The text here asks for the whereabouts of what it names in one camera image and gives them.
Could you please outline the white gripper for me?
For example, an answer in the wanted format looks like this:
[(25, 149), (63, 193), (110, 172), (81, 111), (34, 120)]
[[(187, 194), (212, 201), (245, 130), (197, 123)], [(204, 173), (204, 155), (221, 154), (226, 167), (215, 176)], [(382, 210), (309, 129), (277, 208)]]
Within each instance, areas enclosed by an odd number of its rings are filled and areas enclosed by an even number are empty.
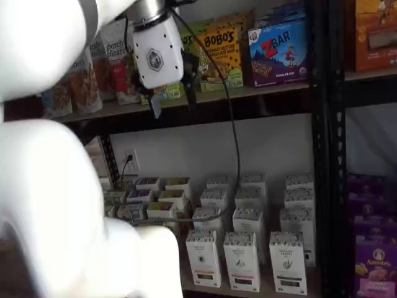
[(182, 50), (182, 40), (173, 16), (143, 30), (133, 31), (133, 53), (142, 83), (137, 90), (141, 103), (159, 119), (160, 97), (153, 89), (181, 81), (190, 111), (196, 108), (194, 89), (199, 58)]

